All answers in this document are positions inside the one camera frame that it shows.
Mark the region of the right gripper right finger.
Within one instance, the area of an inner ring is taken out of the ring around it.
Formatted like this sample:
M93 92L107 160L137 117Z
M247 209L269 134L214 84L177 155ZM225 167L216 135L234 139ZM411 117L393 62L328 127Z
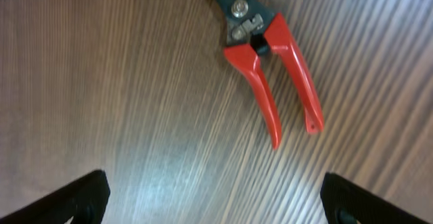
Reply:
M320 197L331 224L428 223L335 173L324 175Z

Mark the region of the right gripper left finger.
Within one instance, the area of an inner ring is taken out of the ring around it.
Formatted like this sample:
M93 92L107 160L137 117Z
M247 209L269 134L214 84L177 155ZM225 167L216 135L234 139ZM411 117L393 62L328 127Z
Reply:
M100 224L109 197L106 172L97 169L2 217L1 223Z

